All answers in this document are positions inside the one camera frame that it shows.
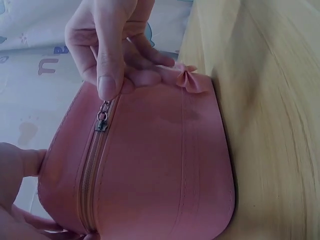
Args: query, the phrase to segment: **light wood grain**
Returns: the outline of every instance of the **light wood grain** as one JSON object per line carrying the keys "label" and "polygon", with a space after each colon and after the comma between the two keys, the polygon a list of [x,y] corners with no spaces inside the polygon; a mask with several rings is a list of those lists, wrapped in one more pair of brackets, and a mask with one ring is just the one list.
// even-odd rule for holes
{"label": "light wood grain", "polygon": [[215,79],[236,176],[218,240],[320,240],[319,11],[319,0],[195,0],[180,60]]}

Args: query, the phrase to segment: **fingernail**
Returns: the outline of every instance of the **fingernail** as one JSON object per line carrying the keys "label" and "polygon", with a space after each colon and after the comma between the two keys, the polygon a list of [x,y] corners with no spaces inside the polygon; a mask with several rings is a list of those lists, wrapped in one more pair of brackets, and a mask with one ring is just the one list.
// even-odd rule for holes
{"label": "fingernail", "polygon": [[101,76],[98,79],[98,94],[102,100],[111,100],[116,94],[116,82],[113,78]]}

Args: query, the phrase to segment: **pink leather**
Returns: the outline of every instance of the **pink leather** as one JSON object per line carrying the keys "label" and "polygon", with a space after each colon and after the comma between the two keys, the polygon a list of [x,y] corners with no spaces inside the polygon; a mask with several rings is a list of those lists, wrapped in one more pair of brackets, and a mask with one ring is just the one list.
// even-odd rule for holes
{"label": "pink leather", "polygon": [[[229,224],[235,192],[216,95],[194,67],[157,67],[164,84],[121,95],[103,148],[93,206],[102,240],[212,240]],[[101,100],[84,83],[41,167],[44,209],[86,234],[79,184]]]}

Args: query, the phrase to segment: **metal zipper tab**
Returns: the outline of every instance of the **metal zipper tab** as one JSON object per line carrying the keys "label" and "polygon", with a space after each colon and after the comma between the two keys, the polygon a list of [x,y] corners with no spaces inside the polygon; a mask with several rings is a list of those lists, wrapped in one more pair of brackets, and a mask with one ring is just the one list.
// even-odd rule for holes
{"label": "metal zipper tab", "polygon": [[100,111],[96,115],[97,122],[95,124],[96,132],[105,132],[108,129],[108,113],[111,101],[104,101],[100,107]]}

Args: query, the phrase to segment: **bedsheet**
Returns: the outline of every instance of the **bedsheet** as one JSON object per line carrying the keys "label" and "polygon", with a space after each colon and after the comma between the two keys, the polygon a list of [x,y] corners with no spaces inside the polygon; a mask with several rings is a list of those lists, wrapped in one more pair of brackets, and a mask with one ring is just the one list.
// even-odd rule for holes
{"label": "bedsheet", "polygon": [[[0,142],[46,149],[83,80],[64,43],[80,0],[0,0]],[[179,53],[192,0],[156,0],[145,34],[158,50]],[[49,218],[37,179],[25,178],[15,203]]]}
{"label": "bedsheet", "polygon": [[[64,28],[81,0],[0,0],[0,50],[64,43]],[[145,34],[160,51],[178,53],[192,0],[155,0]]]}

